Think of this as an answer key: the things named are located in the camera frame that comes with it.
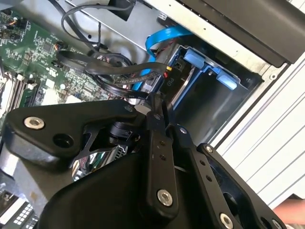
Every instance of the cable bundle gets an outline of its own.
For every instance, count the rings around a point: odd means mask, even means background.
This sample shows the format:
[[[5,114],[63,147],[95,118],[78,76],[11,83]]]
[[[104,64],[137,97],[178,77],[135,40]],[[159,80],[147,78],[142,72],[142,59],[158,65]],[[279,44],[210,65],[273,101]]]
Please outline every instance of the cable bundle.
[[[105,10],[128,10],[135,5],[135,0],[129,0],[130,5],[125,8],[100,5],[100,4],[89,4],[81,5],[72,8],[65,12],[61,5],[56,0],[48,0],[62,15],[61,26],[62,29],[74,39],[85,43],[92,51],[92,56],[83,55],[76,52],[70,51],[58,51],[57,58],[65,66],[72,68],[76,71],[82,72],[92,78],[102,89],[114,94],[119,97],[125,98],[137,98],[146,99],[148,96],[145,92],[133,91],[119,86],[130,85],[138,82],[143,82],[148,79],[157,77],[159,75],[167,76],[166,71],[170,71],[171,68],[163,63],[143,63],[139,65],[133,65],[133,63],[124,55],[120,53],[111,53],[107,50],[105,45],[101,44],[101,23],[99,23],[99,40],[97,42],[89,41],[80,30],[76,27],[74,22],[70,19],[70,16],[80,10],[86,8],[105,9]],[[77,37],[74,37],[64,27],[64,22],[71,27]],[[115,66],[114,63],[122,63],[122,67]],[[142,70],[149,69],[151,72],[140,75]],[[122,78],[113,79],[112,76],[120,75]]]

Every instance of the black connector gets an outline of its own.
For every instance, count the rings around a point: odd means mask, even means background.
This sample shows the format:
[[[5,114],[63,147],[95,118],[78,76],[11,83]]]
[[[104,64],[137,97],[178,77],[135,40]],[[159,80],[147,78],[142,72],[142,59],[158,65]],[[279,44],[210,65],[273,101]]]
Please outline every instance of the black connector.
[[[52,64],[55,68],[63,68],[63,64],[60,63],[60,62],[57,61],[57,60],[53,60],[53,61],[51,62],[51,64]]]
[[[28,20],[25,18],[18,19],[16,22],[16,28],[19,28],[21,30],[25,30],[27,28],[27,25],[28,25]]]
[[[55,43],[56,51],[67,49],[69,46],[65,42],[56,42]]]
[[[11,11],[10,9],[5,9],[5,10],[2,10],[2,13],[5,13],[6,15],[10,16],[13,14],[13,11]]]

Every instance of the mounting arm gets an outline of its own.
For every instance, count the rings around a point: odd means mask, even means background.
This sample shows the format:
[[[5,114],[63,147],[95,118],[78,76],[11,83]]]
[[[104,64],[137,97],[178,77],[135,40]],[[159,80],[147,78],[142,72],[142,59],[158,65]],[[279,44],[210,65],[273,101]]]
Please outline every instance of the mounting arm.
[[[123,100],[21,108],[7,115],[0,168],[40,220],[37,229],[281,229],[283,222],[208,144],[194,146],[173,109]],[[127,155],[71,180],[73,162]]]

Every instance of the black plastic cover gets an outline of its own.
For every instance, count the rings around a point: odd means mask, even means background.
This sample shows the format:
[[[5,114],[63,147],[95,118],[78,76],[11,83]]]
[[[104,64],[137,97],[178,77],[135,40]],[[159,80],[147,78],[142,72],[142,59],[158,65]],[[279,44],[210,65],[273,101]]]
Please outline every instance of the black plastic cover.
[[[305,15],[286,0],[181,2],[276,67],[305,51]]]

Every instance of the green circuit board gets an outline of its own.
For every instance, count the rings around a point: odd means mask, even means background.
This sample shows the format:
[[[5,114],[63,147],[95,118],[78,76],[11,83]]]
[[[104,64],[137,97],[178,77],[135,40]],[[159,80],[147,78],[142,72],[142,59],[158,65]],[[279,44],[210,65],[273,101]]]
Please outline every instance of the green circuit board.
[[[88,76],[54,64],[55,44],[77,50],[17,12],[0,11],[0,129],[6,114],[18,107],[88,102],[109,94]]]
[[[57,96],[53,103],[65,103],[72,95],[81,101],[96,101],[108,98],[108,94],[99,88],[95,82],[84,74],[66,67],[57,68],[52,64],[56,59],[54,45],[60,41],[47,30],[23,19],[19,14],[0,13],[0,24],[9,24],[21,20],[23,25],[12,25],[10,29],[0,32],[0,55],[6,70],[22,75],[26,80],[35,80],[38,93],[35,105],[45,104],[43,94],[53,90]],[[76,51],[68,46],[67,50]]]

